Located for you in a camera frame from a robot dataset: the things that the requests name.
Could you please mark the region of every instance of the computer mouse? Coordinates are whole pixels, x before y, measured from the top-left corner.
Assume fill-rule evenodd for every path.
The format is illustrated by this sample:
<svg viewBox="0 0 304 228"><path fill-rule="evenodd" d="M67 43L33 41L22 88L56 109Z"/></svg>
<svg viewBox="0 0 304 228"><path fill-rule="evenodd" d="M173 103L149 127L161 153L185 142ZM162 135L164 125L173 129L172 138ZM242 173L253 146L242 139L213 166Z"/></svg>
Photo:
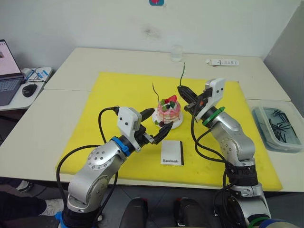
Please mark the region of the computer mouse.
<svg viewBox="0 0 304 228"><path fill-rule="evenodd" d="M35 92L36 89L37 89L37 85L35 85L35 84L27 85L27 86L23 87L22 94L25 97L30 97L33 95L33 93Z"/></svg>

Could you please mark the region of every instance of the yellow cutting board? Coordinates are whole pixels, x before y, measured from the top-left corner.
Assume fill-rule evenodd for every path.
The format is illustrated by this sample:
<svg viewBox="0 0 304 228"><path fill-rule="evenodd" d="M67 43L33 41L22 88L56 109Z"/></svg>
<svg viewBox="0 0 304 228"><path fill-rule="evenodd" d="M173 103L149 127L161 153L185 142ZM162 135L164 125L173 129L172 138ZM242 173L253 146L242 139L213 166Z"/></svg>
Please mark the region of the yellow cutting board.
<svg viewBox="0 0 304 228"><path fill-rule="evenodd" d="M203 91L205 82L206 80L203 79L184 78L182 80L182 84L190 87L196 94ZM186 105L178 95L178 78L100 73L61 158L79 146L103 144L97 120L102 109L116 105L133 107L139 112L146 108L155 108L157 106L157 96L152 90L152 83L159 93L160 99L175 94L181 106ZM264 190L281 190L282 185L268 157L238 82L226 82L224 97L218 103L217 108L221 106L226 107L225 111L239 121L244 133L254 141L258 179L263 184ZM183 123L178 128L171 130L165 139L183 142L184 166L161 165L161 143L158 145L149 144L144 146L141 152L133 152L128 157L119 170L119 178L221 186L224 164L205 160L196 154L190 134L191 115L184 110L182 111L184 112ZM107 111L102 116L102 127L107 140L113 136L120 136L116 121L117 116L113 111ZM142 124L147 128L148 134L155 135L159 131L152 118L145 120ZM195 123L196 137L206 130L207 128L202 125L201 121ZM212 137L212 134L205 136L201 143L220 151L219 144ZM85 164L91 151L92 149L85 149L70 156L63 164L61 172L68 174L78 172ZM201 152L207 156L216 157L211 152L203 149Z"/></svg>

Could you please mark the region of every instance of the laptop keyboard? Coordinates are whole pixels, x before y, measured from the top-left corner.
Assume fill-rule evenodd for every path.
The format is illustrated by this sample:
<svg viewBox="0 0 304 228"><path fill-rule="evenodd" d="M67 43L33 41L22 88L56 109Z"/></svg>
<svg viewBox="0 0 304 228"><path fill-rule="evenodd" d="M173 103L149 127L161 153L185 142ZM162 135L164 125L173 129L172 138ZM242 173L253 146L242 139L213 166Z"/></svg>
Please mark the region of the laptop keyboard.
<svg viewBox="0 0 304 228"><path fill-rule="evenodd" d="M20 79L0 81L0 92L12 91L20 82Z"/></svg>

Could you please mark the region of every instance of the cake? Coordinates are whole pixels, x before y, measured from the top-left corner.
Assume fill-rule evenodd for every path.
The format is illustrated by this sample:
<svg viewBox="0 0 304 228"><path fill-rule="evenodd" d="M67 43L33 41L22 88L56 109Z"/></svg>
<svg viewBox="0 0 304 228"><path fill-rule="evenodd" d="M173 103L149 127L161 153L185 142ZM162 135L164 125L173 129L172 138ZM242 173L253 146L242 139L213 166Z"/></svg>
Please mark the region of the cake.
<svg viewBox="0 0 304 228"><path fill-rule="evenodd" d="M180 103L177 101L176 95L167 99L162 99L152 115L154 123L162 127L173 121L172 128L178 127L183 120Z"/></svg>

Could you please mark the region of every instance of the gray wall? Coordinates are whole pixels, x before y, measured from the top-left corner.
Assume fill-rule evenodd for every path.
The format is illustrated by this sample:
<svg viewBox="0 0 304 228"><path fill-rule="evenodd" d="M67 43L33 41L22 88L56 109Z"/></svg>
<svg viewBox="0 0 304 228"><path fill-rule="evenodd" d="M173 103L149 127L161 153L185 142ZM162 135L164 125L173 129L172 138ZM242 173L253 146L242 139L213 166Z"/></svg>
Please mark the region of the gray wall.
<svg viewBox="0 0 304 228"><path fill-rule="evenodd" d="M304 116L304 2L264 60Z"/></svg>

